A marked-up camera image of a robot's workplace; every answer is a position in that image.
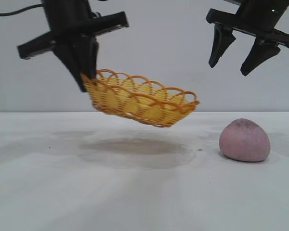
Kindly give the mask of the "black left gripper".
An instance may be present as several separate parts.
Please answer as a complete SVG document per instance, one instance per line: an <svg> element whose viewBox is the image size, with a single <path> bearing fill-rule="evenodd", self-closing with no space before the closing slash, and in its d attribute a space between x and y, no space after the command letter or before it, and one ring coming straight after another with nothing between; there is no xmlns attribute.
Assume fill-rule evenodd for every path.
<svg viewBox="0 0 289 231"><path fill-rule="evenodd" d="M94 16L87 0L43 0L50 31L17 47L20 58L30 59L52 51L67 68L81 92L86 92L81 78L81 64L75 47L65 44L83 37L82 72L96 78L98 42L95 37L129 27L125 12Z"/></svg>

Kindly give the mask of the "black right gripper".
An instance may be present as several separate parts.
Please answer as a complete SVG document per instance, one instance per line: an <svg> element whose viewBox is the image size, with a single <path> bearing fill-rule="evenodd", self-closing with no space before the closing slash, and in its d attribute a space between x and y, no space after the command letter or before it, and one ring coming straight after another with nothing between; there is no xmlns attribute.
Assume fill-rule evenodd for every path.
<svg viewBox="0 0 289 231"><path fill-rule="evenodd" d="M263 62L279 54L278 44L289 48L289 34L275 29L289 6L289 0L233 0L239 8L235 14L210 9L206 20L214 25L214 39L209 65L214 68L236 40L233 30L254 37L255 42L241 66L247 76Z"/></svg>

